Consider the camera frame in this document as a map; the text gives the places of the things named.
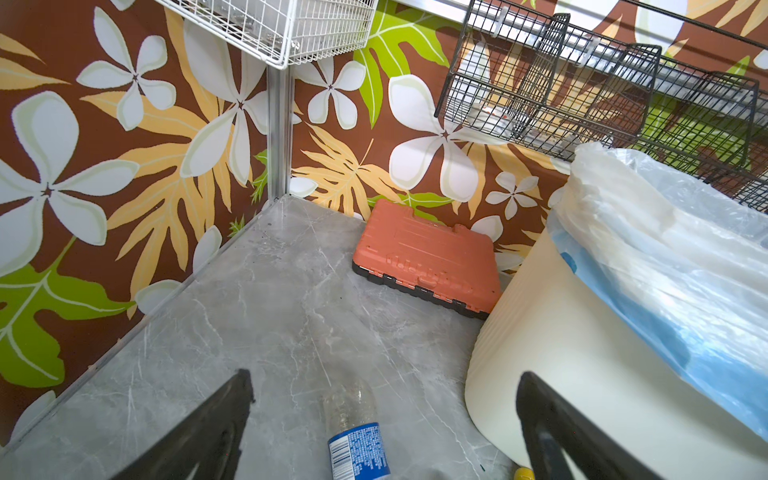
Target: floral patterned wall panel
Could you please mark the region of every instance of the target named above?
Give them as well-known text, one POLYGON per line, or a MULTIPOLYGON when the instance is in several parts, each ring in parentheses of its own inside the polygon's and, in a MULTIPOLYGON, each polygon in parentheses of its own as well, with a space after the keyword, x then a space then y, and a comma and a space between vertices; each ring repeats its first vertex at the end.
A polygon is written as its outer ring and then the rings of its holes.
POLYGON ((152 0, 0 6, 0 445, 260 209, 264 71, 152 0))
MULTIPOLYGON (((638 13, 619 0, 517 0, 627 42, 662 45, 701 68, 763 75, 768 53, 701 28, 638 13)), ((650 4, 760 41, 768 2, 666 0, 650 4)), ((495 242, 514 272, 543 230, 567 180, 560 162, 434 118, 460 26, 380 0, 368 45, 296 68, 293 194, 366 219, 379 198, 416 214, 462 223, 495 242)))

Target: wire mesh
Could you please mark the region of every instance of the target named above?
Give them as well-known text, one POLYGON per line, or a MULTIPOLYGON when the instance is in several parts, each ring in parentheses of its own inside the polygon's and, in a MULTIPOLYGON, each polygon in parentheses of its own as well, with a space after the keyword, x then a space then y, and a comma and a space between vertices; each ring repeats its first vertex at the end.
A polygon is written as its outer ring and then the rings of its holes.
POLYGON ((275 68, 357 50, 378 0, 156 0, 275 68))
POLYGON ((566 161, 589 141, 632 147, 768 210, 768 94, 660 53, 471 0, 435 116, 566 161))

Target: bottle label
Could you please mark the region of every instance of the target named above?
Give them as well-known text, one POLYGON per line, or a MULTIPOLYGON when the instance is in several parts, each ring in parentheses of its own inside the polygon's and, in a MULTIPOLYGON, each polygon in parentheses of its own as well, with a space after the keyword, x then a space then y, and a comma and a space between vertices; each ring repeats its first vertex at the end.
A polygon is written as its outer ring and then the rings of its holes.
POLYGON ((361 425, 328 441, 333 480, 375 480, 389 475, 378 423, 361 425))

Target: clear plastic bag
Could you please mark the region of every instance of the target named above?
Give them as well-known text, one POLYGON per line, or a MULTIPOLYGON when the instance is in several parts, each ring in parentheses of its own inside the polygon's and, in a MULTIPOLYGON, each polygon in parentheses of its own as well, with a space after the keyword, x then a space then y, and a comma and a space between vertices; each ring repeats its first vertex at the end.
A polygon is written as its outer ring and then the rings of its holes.
POLYGON ((768 441, 768 216, 639 151, 576 149, 547 224, 686 382, 768 441))

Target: barcode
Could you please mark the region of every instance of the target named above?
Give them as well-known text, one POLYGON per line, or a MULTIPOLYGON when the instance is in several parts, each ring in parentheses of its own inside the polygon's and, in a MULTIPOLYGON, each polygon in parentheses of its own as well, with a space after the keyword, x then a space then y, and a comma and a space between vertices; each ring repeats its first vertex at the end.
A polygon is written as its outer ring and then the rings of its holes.
POLYGON ((344 435, 329 445, 331 450, 331 469, 333 480, 350 480, 355 478, 352 455, 349 452, 349 437, 344 435))

